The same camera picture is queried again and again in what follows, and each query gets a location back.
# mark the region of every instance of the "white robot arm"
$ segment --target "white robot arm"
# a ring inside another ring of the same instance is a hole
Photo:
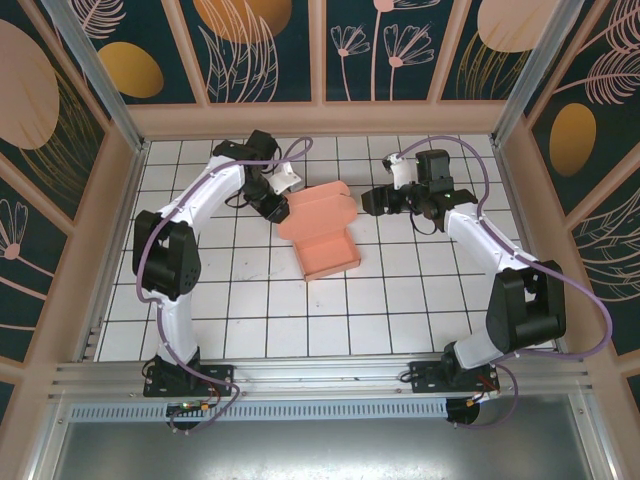
[[[398,155],[383,160],[394,175],[394,184],[364,193],[365,211],[376,216],[403,211],[424,215],[438,230],[460,243],[493,278],[485,328],[447,345],[442,357],[444,376],[455,382],[462,372],[484,366],[517,349],[564,335],[562,282],[517,260],[482,227],[478,200],[467,190],[454,189],[446,151],[430,150],[416,157],[418,182],[410,180],[413,162]],[[483,221],[521,257],[538,262],[513,244],[488,218],[484,217]],[[560,271],[555,262],[542,264]]]

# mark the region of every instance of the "black grid line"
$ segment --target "black grid line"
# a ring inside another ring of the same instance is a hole
[[[371,180],[373,181],[373,164],[371,160],[371,148],[369,147],[369,137],[367,137],[367,150],[369,152],[369,169],[371,170]],[[382,256],[382,236],[380,235],[380,222],[378,222],[378,217],[376,217],[376,229],[378,231],[378,246],[380,252],[380,271],[382,272],[382,289],[384,290],[384,304],[386,307],[386,315],[387,315],[387,329],[389,332],[389,349],[393,354],[393,341],[391,340],[391,318],[389,317],[389,301],[387,299],[387,282],[384,277],[384,258]]]

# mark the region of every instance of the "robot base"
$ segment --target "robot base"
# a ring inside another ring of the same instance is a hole
[[[188,364],[194,370],[224,382],[233,382],[233,365],[200,365],[200,351]],[[145,397],[205,397],[211,396],[210,385],[185,372],[178,365],[164,361],[156,355],[144,372]],[[230,397],[231,389],[215,385],[221,397]]]

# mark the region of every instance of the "yellow oval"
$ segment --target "yellow oval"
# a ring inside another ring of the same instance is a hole
[[[596,142],[596,119],[580,103],[566,105],[551,127],[551,165],[563,177],[570,177],[587,163]]]
[[[153,57],[137,45],[113,42],[102,47],[98,55],[121,93],[149,98],[162,90],[162,70]]]
[[[480,40],[498,52],[533,49],[558,0],[483,0],[478,10]]]
[[[264,19],[274,37],[285,29],[291,18],[291,0],[193,0],[202,21],[213,33],[234,43],[255,43],[261,34],[250,35],[249,12]]]
[[[56,71],[29,35],[0,20],[0,138],[18,148],[49,141],[58,124]]]

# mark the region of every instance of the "white tile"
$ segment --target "white tile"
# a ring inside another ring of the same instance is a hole
[[[233,252],[232,280],[267,280],[269,277],[268,248],[236,248]]]
[[[302,270],[293,247],[271,248],[271,280],[302,280]]]
[[[269,284],[269,316],[298,317],[307,314],[307,284],[302,280]]]
[[[182,192],[198,178],[203,170],[204,165],[179,165],[173,190]]]
[[[228,283],[198,283],[191,295],[193,318],[227,318]]]
[[[149,320],[147,322],[147,329],[144,332],[144,341],[142,342],[140,360],[147,361],[155,357],[158,352],[159,343],[158,325],[155,320]]]
[[[309,355],[349,355],[347,317],[309,318]]]
[[[262,217],[238,218],[236,247],[267,247],[271,237],[271,224]]]
[[[228,282],[231,278],[231,252],[230,248],[201,248],[198,252],[202,264],[200,281]]]
[[[101,362],[137,361],[144,336],[145,322],[108,322],[100,351]]]
[[[351,316],[349,332],[352,355],[391,353],[386,315]]]
[[[381,245],[385,277],[420,275],[418,255],[414,244]]]
[[[349,231],[356,244],[359,243],[378,243],[378,224],[376,217],[361,214],[349,224]]]
[[[340,180],[347,185],[373,185],[370,160],[345,160],[338,162]]]
[[[309,282],[309,315],[344,315],[346,313],[344,280]]]
[[[486,310],[493,289],[493,278],[487,275],[462,275],[462,290],[469,310]]]
[[[475,148],[481,157],[493,157],[489,135],[460,135],[460,139]],[[463,147],[463,150],[467,158],[472,155],[467,147]]]
[[[480,200],[484,196],[484,184],[474,183],[473,189],[476,192],[476,197]],[[484,210],[509,210],[509,200],[507,198],[507,192],[501,183],[489,184],[489,198],[482,207]]]
[[[144,169],[140,190],[171,190],[175,176],[175,165],[151,165]]]
[[[267,357],[306,357],[307,318],[270,318]]]
[[[111,304],[109,320],[146,320],[149,304],[136,295],[135,285],[118,285]]]
[[[203,360],[220,360],[224,355],[225,320],[195,320],[193,330]]]
[[[317,186],[338,180],[338,162],[307,162],[307,185]]]
[[[422,277],[424,293],[427,297],[427,311],[464,311],[464,300],[457,276]]]
[[[476,259],[469,254],[466,248],[456,242],[453,244],[453,249],[456,253],[456,262],[460,274],[484,273],[482,267],[480,267]]]
[[[450,133],[445,133],[443,135],[458,138],[458,135],[454,135]],[[462,145],[460,145],[457,142],[454,142],[453,140],[431,140],[429,143],[431,144],[432,150],[446,150],[447,153],[449,154],[449,157],[451,158],[464,156],[462,153]]]
[[[368,192],[369,190],[371,190],[371,188],[372,187],[370,185],[366,187],[362,187],[362,186],[349,187],[351,198],[353,198],[356,201],[356,205],[358,206],[358,213],[364,213],[364,209],[362,208],[362,194],[365,192]]]
[[[471,333],[480,332],[487,328],[487,312],[468,312]]]
[[[374,185],[388,185],[393,183],[393,175],[384,168],[382,161],[374,158],[371,160],[371,174]]]
[[[482,162],[487,168],[487,174],[489,176],[490,182],[500,182],[500,171],[498,170],[498,164],[496,163],[495,158],[483,158]],[[471,173],[471,181],[472,182],[484,182],[484,175],[482,173],[482,168],[480,168],[480,164],[476,157],[468,157],[467,156],[467,165],[469,166],[469,172]]]
[[[385,313],[384,283],[381,278],[347,279],[349,313]]]
[[[426,140],[429,134],[425,133],[424,135],[400,135],[398,139],[400,140],[400,147],[402,150],[409,148],[417,142],[421,142]],[[410,152],[408,152],[405,156],[409,158],[415,158],[416,152],[420,152],[422,150],[429,150],[429,142],[425,142],[422,145],[414,148]]]
[[[379,245],[359,245],[358,252],[362,261],[360,266],[347,270],[347,278],[382,277]]]
[[[147,165],[175,165],[178,163],[181,143],[180,141],[152,142]]]
[[[420,277],[386,278],[389,313],[425,312],[424,291]]]
[[[211,218],[202,226],[200,248],[233,247],[235,218]]]
[[[408,213],[381,215],[378,219],[380,243],[415,242]]]
[[[136,283],[136,276],[133,274],[133,252],[125,252],[123,255],[118,283]]]
[[[444,351],[449,343],[467,338],[471,334],[467,314],[464,312],[430,313],[429,322],[436,352]]]
[[[400,150],[400,144],[398,143],[398,137],[396,135],[370,136],[368,139],[371,160],[382,160],[391,153],[396,153]]]
[[[429,318],[426,313],[389,315],[393,353],[432,352]]]
[[[179,163],[208,163],[211,158],[211,140],[185,140],[180,149]]]
[[[313,137],[313,146],[307,152],[307,160],[337,160],[336,137]]]
[[[520,238],[511,212],[487,212],[487,217],[510,240],[518,240]]]
[[[265,318],[229,320],[225,358],[263,358],[266,337]]]
[[[421,243],[418,245],[422,275],[458,273],[451,243]]]
[[[267,282],[233,282],[229,295],[229,318],[267,316]]]
[[[367,137],[338,137],[338,158],[369,159],[369,146]]]
[[[451,240],[446,233],[436,229],[435,223],[421,215],[415,215],[413,222],[419,230],[415,232],[417,243],[449,242]]]
[[[138,200],[136,201],[136,208],[131,214],[131,218],[136,218],[138,214],[146,210],[147,212],[157,212],[162,207],[171,203],[171,192],[140,192],[138,193]]]
[[[467,161],[464,158],[452,158],[449,163],[449,173],[453,177],[456,188],[459,183],[469,183],[469,170],[467,169]]]

